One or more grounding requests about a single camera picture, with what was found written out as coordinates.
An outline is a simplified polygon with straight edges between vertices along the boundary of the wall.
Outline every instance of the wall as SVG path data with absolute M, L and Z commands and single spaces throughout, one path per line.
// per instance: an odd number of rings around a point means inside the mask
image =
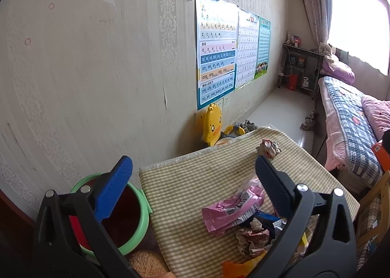
M 303 0 L 289 0 L 288 5 L 288 30 L 291 34 L 301 37 L 303 48 L 315 48 L 316 46 L 310 31 L 309 22 L 307 21 Z M 388 98 L 390 86 L 389 76 L 383 75 L 379 70 L 357 57 L 350 56 L 349 66 L 355 73 L 353 86 L 377 99 L 385 100 Z
M 232 123 L 276 84 L 287 0 L 226 0 L 272 23 L 268 73 L 229 95 Z M 196 149 L 195 2 L 2 0 L 0 189 L 36 216 L 47 189 Z

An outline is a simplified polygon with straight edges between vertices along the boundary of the window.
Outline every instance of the window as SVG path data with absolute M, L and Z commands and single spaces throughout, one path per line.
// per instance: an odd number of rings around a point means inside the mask
M 332 0 L 328 43 L 348 51 L 387 75 L 390 28 L 383 0 Z

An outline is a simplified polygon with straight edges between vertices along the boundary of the snack package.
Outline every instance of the snack package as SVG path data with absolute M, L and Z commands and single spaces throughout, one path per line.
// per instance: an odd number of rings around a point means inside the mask
M 251 217 L 264 203 L 264 195 L 259 178 L 252 175 L 233 197 L 202 208 L 207 230 L 216 236 L 222 236 L 227 229 Z
M 259 155 L 265 155 L 268 159 L 274 159 L 278 154 L 282 152 L 277 142 L 263 139 L 261 144 L 256 147 Z

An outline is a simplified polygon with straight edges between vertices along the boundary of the pink blanket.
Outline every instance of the pink blanket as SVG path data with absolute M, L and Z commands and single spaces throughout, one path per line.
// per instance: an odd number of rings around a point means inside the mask
M 336 109 L 330 99 L 328 88 L 321 78 L 318 81 L 321 92 L 322 104 L 326 114 L 326 131 L 328 138 L 326 140 L 326 163 L 325 169 L 331 171 L 333 169 L 343 169 L 347 164 L 347 151 L 344 135 L 340 126 L 339 118 L 337 117 Z
M 381 101 L 364 95 L 361 97 L 361 105 L 376 139 L 380 141 L 383 133 L 390 129 L 390 101 Z

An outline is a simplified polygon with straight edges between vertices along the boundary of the plaid blanket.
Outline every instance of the plaid blanket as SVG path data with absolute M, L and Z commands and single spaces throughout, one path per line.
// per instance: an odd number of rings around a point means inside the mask
M 358 227 L 356 229 L 356 237 L 362 237 L 364 234 L 368 233 L 372 229 L 372 225 L 375 220 L 378 220 L 380 222 L 381 196 L 378 195 L 370 203 L 370 205 L 364 207 L 363 210 L 359 211 L 359 213 L 360 217 L 358 221 Z M 368 242 L 357 247 L 358 270 L 367 261 L 369 255 L 370 253 Z
M 346 141 L 347 168 L 372 187 L 383 175 L 383 170 L 371 150 L 377 140 L 361 106 L 363 93 L 332 77 L 324 77 L 324 82 Z

